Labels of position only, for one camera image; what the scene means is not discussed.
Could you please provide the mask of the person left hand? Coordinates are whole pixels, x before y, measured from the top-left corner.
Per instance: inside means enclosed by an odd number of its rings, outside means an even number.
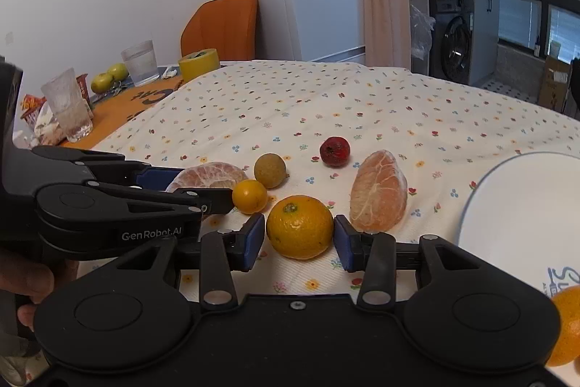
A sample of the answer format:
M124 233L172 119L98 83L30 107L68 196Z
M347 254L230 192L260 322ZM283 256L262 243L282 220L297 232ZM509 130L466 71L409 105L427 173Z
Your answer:
M17 315L19 322L33 331L37 306L55 289L75 280L78 270L79 262L73 260L66 260L53 273L43 264L1 255L1 289L30 298L32 302L20 306Z

